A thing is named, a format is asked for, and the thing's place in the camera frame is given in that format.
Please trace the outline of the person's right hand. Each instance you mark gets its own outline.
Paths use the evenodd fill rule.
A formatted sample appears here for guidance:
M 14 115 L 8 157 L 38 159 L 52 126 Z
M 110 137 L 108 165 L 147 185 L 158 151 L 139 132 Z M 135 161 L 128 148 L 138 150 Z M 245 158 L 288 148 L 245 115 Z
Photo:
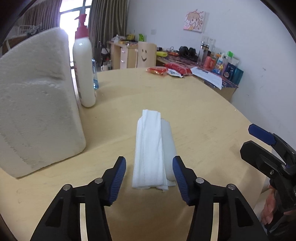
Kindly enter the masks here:
M 264 208 L 261 212 L 261 222 L 263 225 L 267 225 L 272 222 L 276 207 L 275 189 L 271 185 L 268 186 L 268 189 L 271 192 L 268 195 Z M 289 221 L 290 226 L 295 227 L 295 210 L 285 212 L 284 216 L 287 217 L 287 221 Z

